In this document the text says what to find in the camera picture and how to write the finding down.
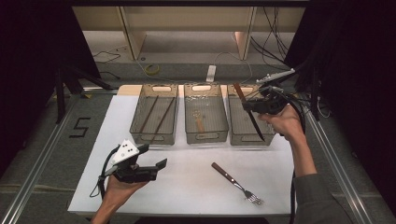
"metal rail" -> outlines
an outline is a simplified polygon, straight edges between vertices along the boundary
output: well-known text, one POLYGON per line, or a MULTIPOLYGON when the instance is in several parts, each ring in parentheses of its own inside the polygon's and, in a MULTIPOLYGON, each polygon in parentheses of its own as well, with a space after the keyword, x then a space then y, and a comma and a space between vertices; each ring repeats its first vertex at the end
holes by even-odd
POLYGON ((338 183, 340 184, 340 187, 346 196, 350 208, 355 215, 355 218, 360 224, 373 223, 369 214, 367 213, 367 209, 363 201, 361 200, 361 196, 356 191, 355 186, 344 169, 344 166, 338 159, 338 156, 336 155, 334 148, 332 147, 332 144, 330 143, 330 140, 324 132, 320 122, 315 120, 311 112, 307 113, 307 116, 308 121, 320 142, 323 152, 325 153, 326 158, 329 161, 332 170, 334 171, 335 177, 337 178, 338 183))
POLYGON ((24 206, 27 204, 27 201, 32 194, 32 191, 37 183, 39 177, 41 176, 42 172, 44 171, 46 164, 52 154, 53 149, 55 149, 58 140, 61 136, 61 133, 64 130, 65 124, 69 121, 70 114, 73 111, 73 108, 78 101, 78 96, 72 96, 70 98, 70 103, 66 108, 66 113, 64 118, 61 120, 59 124, 55 125, 49 140, 47 141, 46 145, 44 145, 43 150, 41 151, 38 159, 35 162, 35 165, 32 168, 32 171, 26 177, 24 183, 22 184, 20 190, 18 191, 17 195, 15 196, 14 200, 10 204, 7 209, 6 215, 2 219, 2 224, 11 224, 17 223, 18 219, 21 216, 24 206))

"fork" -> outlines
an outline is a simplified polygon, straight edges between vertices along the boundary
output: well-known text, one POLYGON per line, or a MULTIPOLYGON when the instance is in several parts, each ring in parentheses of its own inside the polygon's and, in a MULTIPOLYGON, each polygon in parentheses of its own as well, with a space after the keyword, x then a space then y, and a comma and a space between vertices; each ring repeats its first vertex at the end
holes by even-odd
POLYGON ((247 197, 247 199, 251 203, 255 203, 257 205, 262 205, 264 203, 262 199, 254 195, 252 192, 242 188, 242 186, 238 182, 236 182, 236 180, 233 179, 232 176, 230 176, 227 172, 225 172, 217 163, 213 162, 212 167, 215 168, 215 170, 217 170, 219 173, 221 173, 226 179, 228 179, 234 186, 244 191, 245 197, 247 197))

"table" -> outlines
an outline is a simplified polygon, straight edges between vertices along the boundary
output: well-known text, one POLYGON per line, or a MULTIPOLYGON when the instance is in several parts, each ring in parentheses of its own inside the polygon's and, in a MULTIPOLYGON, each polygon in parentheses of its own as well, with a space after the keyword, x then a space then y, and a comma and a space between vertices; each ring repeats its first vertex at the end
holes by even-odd
MULTIPOLYGON (((142 217, 256 217, 289 214, 293 171, 289 143, 276 135, 269 147, 232 147, 229 140, 216 144, 188 145, 180 87, 175 144, 150 146, 149 151, 139 156, 137 161, 141 166, 151 166, 167 158, 167 166, 158 173, 156 181, 137 191, 118 213, 142 217), (243 187, 264 199, 265 204, 257 206, 246 200, 241 190, 211 167, 214 161, 243 187)), ((101 197, 90 198, 90 194, 110 150, 125 138, 133 142, 129 129, 137 104, 138 88, 120 88, 121 93, 130 95, 116 95, 111 100, 92 154, 68 208, 69 212, 90 216, 99 207, 101 197)))

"plastic tray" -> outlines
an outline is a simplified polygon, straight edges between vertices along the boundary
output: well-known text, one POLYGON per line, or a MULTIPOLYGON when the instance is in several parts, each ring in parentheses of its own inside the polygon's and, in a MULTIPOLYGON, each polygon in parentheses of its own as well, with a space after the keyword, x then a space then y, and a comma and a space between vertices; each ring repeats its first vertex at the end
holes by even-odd
POLYGON ((184 85, 188 144, 225 142, 228 122, 220 84, 184 85))
MULTIPOLYGON (((259 85, 240 85, 245 96, 254 97, 259 85)), ((242 107, 241 100, 233 85, 227 85, 228 106, 231 123, 230 143, 232 146, 269 146, 274 138, 275 132, 270 124, 259 120, 258 113, 252 112, 257 124, 262 131, 265 141, 262 141, 250 120, 248 112, 242 107)))
POLYGON ((175 143, 177 98, 178 85, 142 86, 130 129, 137 144, 175 143))

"sleeve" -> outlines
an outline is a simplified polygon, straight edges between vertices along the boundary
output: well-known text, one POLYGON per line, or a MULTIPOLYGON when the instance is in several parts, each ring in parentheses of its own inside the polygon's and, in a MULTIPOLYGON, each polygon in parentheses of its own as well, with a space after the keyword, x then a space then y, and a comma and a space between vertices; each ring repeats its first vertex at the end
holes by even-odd
POLYGON ((352 223, 343 207, 334 199, 320 175, 294 178, 297 197, 296 224, 352 223))

